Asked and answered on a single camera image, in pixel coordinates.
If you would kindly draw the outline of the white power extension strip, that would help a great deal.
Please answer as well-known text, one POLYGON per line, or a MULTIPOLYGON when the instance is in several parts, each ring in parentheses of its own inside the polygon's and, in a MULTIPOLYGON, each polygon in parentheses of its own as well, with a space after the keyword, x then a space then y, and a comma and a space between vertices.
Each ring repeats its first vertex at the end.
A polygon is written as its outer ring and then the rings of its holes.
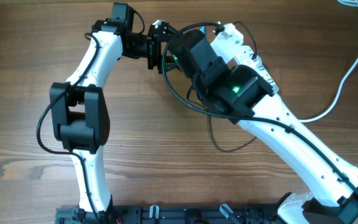
POLYGON ((262 59, 259 56, 256 56, 255 59, 254 51, 248 45, 242 45, 238 48, 234 60, 239 65, 246 65, 252 69, 254 69, 265 81, 267 81, 273 89, 274 93, 278 93, 279 87, 273 80, 273 78, 268 73, 266 67, 263 65, 262 59))

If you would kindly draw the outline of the blue Galaxy smartphone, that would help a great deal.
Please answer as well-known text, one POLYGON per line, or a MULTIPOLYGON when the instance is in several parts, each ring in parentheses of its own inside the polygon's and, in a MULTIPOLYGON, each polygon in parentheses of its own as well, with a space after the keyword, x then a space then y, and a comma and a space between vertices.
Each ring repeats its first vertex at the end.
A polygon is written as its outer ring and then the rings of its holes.
POLYGON ((200 31, 205 34, 206 33, 205 27, 204 26, 201 27, 200 31))

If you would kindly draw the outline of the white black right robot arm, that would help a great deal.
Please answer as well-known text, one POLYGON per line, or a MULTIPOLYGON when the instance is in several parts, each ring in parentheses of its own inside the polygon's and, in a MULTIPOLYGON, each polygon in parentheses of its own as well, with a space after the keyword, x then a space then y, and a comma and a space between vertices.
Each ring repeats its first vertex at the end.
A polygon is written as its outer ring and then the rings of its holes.
POLYGON ((174 32, 162 54, 162 73, 173 63, 192 82, 197 112, 225 118, 253 134, 307 185, 278 204, 282 223, 353 223, 358 217, 358 167, 341 159, 288 109, 255 46, 235 24, 213 24, 209 41, 201 24, 174 32))

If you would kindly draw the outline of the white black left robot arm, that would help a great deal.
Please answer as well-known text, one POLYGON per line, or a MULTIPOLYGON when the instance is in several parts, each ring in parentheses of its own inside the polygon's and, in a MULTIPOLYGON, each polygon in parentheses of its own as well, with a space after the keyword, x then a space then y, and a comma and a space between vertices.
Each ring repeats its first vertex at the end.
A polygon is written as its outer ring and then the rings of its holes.
POLYGON ((146 58, 149 69, 161 70, 165 65, 161 45, 177 33, 164 20, 135 32, 138 15, 130 5, 115 2, 111 17, 96 21, 85 34, 89 47, 77 69, 65 82, 55 82, 50 88, 50 104, 36 127, 37 142, 44 151, 55 153, 41 139, 42 123, 50 113, 53 134, 63 146, 60 154, 72 159, 80 190, 76 207, 57 210, 57 223, 123 222, 114 208, 104 170, 104 145, 111 129, 104 87, 121 57, 146 58))

